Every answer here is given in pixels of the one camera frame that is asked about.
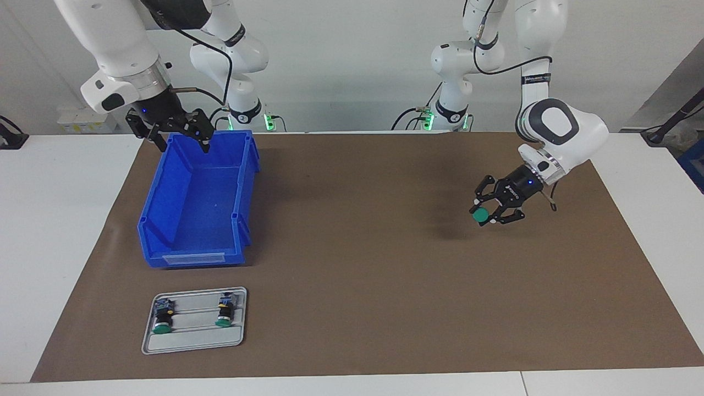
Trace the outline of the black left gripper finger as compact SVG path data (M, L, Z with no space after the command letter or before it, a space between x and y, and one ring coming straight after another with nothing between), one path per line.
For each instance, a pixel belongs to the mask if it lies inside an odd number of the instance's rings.
M498 206L486 222L490 224L508 224L524 218L525 213L523 213L521 207Z
M500 189L503 181L503 179L497 179L493 176L485 176L475 189L475 200L469 212L471 214L503 214L503 202L501 200L496 201L501 198ZM488 208L487 205L490 201L496 204L495 208Z

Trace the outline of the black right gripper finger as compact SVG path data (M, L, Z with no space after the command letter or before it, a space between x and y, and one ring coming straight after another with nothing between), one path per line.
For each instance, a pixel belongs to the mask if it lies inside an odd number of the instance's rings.
M166 152L168 144L160 133L160 125L154 124L152 127L149 127L134 109L130 109L126 113L126 123L136 138L146 139L148 142L155 145L161 153Z
M215 129L204 110L196 109L179 118L179 133L198 142L203 153L209 153Z

